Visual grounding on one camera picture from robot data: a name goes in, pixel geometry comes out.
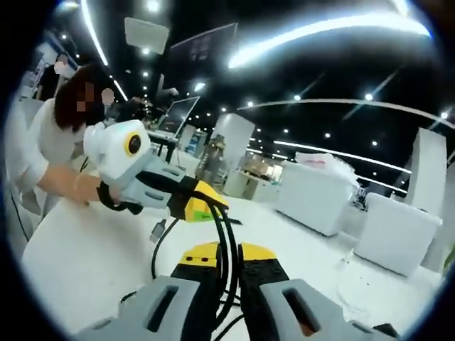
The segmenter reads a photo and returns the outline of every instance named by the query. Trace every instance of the gray plastic casing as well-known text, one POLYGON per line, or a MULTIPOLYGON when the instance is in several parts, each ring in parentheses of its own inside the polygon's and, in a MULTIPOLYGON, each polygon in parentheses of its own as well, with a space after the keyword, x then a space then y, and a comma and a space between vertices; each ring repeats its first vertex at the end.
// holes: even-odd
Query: gray plastic casing
MULTIPOLYGON (((199 283, 179 278, 158 277, 121 303, 118 318, 110 318, 81 331, 74 340, 83 341, 180 341, 191 301, 199 283), (176 290, 157 332, 147 325, 169 290, 176 290)), ((346 322, 343 310, 301 279, 268 283, 260 287, 274 318, 277 341, 390 341, 395 338, 356 321, 346 322), (284 294, 292 292, 304 307, 317 332, 303 335, 284 294)))

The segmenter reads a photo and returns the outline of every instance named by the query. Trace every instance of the black strap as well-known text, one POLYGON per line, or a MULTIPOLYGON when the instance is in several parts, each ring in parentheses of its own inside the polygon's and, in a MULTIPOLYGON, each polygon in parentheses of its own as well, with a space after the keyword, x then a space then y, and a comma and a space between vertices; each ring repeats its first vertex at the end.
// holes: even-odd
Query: black strap
POLYGON ((106 185, 104 181, 102 181, 100 183, 100 186, 97 188, 97 193, 101 203, 113 211, 119 212, 123 210, 128 210, 133 215, 138 215, 144 209, 141 205, 134 204, 133 202, 124 201, 116 205, 109 193, 109 186, 106 185))

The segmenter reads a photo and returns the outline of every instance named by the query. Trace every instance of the desk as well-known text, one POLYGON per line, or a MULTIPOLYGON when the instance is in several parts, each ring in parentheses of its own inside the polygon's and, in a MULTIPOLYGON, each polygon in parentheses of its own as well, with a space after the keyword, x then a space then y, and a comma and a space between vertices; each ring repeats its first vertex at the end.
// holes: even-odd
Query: desk
MULTIPOLYGON (((268 247, 290 278, 302 278, 343 307, 346 320, 367 325, 392 323, 403 333, 430 302, 440 275, 419 268, 409 278, 354 257, 343 275, 337 271, 351 245, 343 236, 322 237, 264 205, 228 198, 237 242, 268 247), (347 308, 362 307, 362 313, 347 308)), ((116 316, 120 299, 149 283, 154 245, 149 235, 162 217, 145 209, 139 216, 113 212, 101 204, 77 207, 62 199, 46 216, 23 255, 23 270, 48 312, 75 333, 97 320, 116 316)), ((156 271, 169 274, 182 253, 196 244, 217 240, 212 222, 179 222, 162 244, 156 271)), ((235 316, 232 309, 224 328, 235 316)), ((248 340, 243 322, 223 339, 248 340)))
POLYGON ((169 163, 171 161, 172 153, 178 143, 178 140, 173 137, 159 136, 158 134, 155 134, 153 131, 150 131, 150 130, 147 130, 146 132, 149 135, 151 142, 154 142, 155 144, 159 144, 158 156, 161 156, 163 146, 168 147, 168 152, 166 154, 165 160, 167 163, 169 163))

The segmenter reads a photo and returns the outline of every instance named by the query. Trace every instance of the curved light strip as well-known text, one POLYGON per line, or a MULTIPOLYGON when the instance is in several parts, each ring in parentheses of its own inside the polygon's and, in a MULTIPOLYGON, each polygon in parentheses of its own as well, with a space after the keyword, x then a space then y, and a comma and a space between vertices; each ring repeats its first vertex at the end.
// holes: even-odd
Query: curved light strip
POLYGON ((436 116, 436 115, 430 114, 428 112, 424 112, 422 110, 413 109, 413 108, 405 107, 403 105, 392 104, 392 103, 387 103, 387 102, 365 101, 365 100, 361 100, 361 99, 316 98, 316 99, 301 99, 300 101, 267 102, 267 103, 255 104, 252 107, 240 107, 240 108, 237 108, 237 111, 260 108, 260 107, 273 107, 274 105, 295 104, 295 103, 339 103, 339 104, 372 105, 374 107, 394 109, 394 110, 399 110, 401 112, 409 112, 410 114, 420 115, 420 116, 426 117, 428 119, 432 119, 433 121, 437 121, 445 126, 448 126, 449 128, 455 129, 455 124, 450 123, 446 119, 442 119, 440 116, 436 116))
POLYGON ((349 27, 379 27, 397 31, 416 33, 423 36, 431 36, 430 32, 421 23, 395 13, 364 14, 348 16, 337 19, 319 21, 310 25, 296 28, 290 32, 280 34, 261 43, 244 48, 229 61, 229 68, 239 67, 261 54, 280 46, 289 41, 311 36, 316 33, 337 30, 349 27))
POLYGON ((88 32, 90 33, 90 36, 92 37, 93 43, 95 44, 98 54, 101 57, 101 61, 103 62, 104 65, 108 66, 109 64, 107 63, 105 53, 102 52, 100 42, 98 41, 95 29, 93 28, 92 19, 90 18, 90 12, 88 10, 87 0, 81 0, 80 5, 82 7, 82 15, 84 16, 85 25, 87 25, 88 32))
POLYGON ((387 183, 381 183, 380 181, 369 179, 369 178, 366 178, 365 176, 357 175, 357 178, 362 179, 362 180, 366 180, 366 181, 370 181, 371 183, 377 183, 378 185, 381 185, 381 186, 384 186, 384 187, 387 187, 387 188, 392 188, 393 190, 397 190, 398 192, 407 194, 407 191, 402 190, 401 188, 398 188, 398 187, 395 187, 395 186, 388 185, 387 183))
POLYGON ((358 155, 353 155, 353 154, 348 154, 348 153, 342 153, 340 151, 332 151, 330 149, 325 149, 325 148, 319 148, 319 147, 313 147, 313 146, 307 146, 304 144, 293 144, 292 142, 284 142, 284 141, 273 141, 274 144, 281 144, 283 146, 288 146, 288 147, 297 147, 297 148, 302 148, 302 149, 309 149, 311 151, 323 151, 324 153, 330 153, 334 155, 339 155, 339 156, 345 156, 346 158, 354 158, 356 160, 361 160, 361 161, 366 161, 369 163, 374 163, 379 166, 384 166, 388 167, 391 169, 395 169, 396 171, 402 171, 408 174, 411 174, 412 171, 409 169, 401 168, 398 166, 391 165, 390 163, 378 161, 378 160, 373 160, 372 158, 364 158, 363 156, 358 156, 358 155))

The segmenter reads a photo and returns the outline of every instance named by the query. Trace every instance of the dark ceiling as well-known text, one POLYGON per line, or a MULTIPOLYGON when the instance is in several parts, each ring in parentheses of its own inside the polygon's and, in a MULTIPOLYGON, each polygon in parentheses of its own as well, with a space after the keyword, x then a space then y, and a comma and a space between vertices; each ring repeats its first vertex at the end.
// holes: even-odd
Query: dark ceiling
MULTIPOLYGON (((395 11, 395 8, 387 0, 161 0, 165 5, 160 12, 149 13, 145 2, 88 0, 95 32, 109 61, 107 72, 118 80, 129 98, 143 96, 153 89, 159 73, 165 75, 166 87, 179 91, 179 98, 186 97, 188 92, 194 94, 195 84, 204 82, 206 86, 198 93, 201 100, 193 110, 191 124, 210 132, 222 113, 221 107, 226 107, 261 129, 255 132, 256 141, 251 143, 251 148, 262 147, 266 156, 279 150, 282 155, 294 157, 295 148, 273 143, 281 140, 405 167, 419 127, 431 127, 445 135, 449 155, 455 149, 453 129, 401 110, 334 103, 288 103, 240 109, 248 101, 254 104, 292 101, 296 94, 302 99, 364 99, 365 94, 372 92, 377 101, 439 116, 455 103, 451 79, 455 72, 447 62, 454 55, 448 46, 451 34, 447 15, 441 15, 443 7, 434 10, 433 5, 429 8, 427 1, 422 0, 412 10, 412 16, 432 31, 432 39, 378 28, 349 28, 284 44, 247 67, 230 70, 227 56, 250 42, 342 13, 366 9, 395 11), (176 62, 171 52, 161 58, 143 56, 140 49, 127 45, 125 16, 168 26, 171 28, 169 45, 230 23, 238 25, 235 38, 224 49, 211 55, 203 66, 191 67, 185 61, 176 62), (142 77, 143 71, 151 76, 142 77)), ((100 59, 79 9, 55 17, 51 26, 54 31, 69 35, 70 40, 63 44, 74 56, 78 53, 81 60, 100 59)), ((448 121, 455 124, 455 108, 448 121)), ((364 161, 346 161, 358 175, 390 185, 401 174, 364 161)))

